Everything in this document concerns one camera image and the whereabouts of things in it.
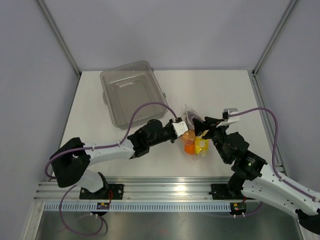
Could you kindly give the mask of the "clear zip top bag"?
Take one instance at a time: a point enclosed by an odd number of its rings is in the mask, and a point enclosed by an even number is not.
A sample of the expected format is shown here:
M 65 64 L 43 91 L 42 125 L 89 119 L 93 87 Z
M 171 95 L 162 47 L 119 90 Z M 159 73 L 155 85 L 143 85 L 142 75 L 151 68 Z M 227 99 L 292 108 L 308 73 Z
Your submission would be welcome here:
M 203 118 L 186 103 L 184 104 L 184 112 L 181 118 L 188 127 L 188 131 L 179 138 L 183 143 L 184 152 L 191 156 L 207 156 L 209 141 L 202 138 L 204 134 L 196 136 L 195 125 L 193 123 L 194 119 L 202 122 Z

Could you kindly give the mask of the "orange toy fruit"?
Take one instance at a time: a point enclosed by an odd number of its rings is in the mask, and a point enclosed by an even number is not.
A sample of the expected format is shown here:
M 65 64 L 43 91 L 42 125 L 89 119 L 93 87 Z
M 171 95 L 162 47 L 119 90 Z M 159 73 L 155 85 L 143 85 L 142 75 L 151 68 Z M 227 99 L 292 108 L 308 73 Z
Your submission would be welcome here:
M 188 155 L 195 155 L 195 141 L 196 135 L 195 132 L 191 129 L 184 133 L 181 136 L 181 140 L 184 145 L 184 152 Z

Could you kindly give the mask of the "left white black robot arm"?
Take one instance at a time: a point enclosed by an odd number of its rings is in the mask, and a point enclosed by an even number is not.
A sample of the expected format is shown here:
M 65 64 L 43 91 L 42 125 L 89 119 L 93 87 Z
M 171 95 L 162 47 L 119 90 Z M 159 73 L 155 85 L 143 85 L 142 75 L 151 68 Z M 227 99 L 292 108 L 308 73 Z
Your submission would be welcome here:
M 51 156 L 50 165 L 60 188 L 76 185 L 103 199 L 108 194 L 108 183 L 102 173 L 89 170 L 90 166 L 140 158 L 148 154 L 151 147 L 167 141 L 174 143 L 187 131 L 188 126 L 181 118 L 171 119 L 166 125 L 151 119 L 123 141 L 111 144 L 84 143 L 74 137 Z

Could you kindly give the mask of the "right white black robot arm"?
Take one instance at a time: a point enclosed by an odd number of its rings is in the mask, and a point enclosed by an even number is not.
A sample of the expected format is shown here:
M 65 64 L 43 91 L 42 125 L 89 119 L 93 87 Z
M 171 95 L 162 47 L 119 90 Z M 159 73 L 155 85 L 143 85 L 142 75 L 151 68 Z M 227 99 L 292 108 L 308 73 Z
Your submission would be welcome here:
M 193 120 L 195 135 L 211 140 L 220 158 L 231 166 L 226 190 L 230 197 L 255 199 L 275 207 L 296 220 L 306 230 L 320 233 L 320 194 L 281 172 L 249 150 L 239 132 L 228 134 L 221 119 Z

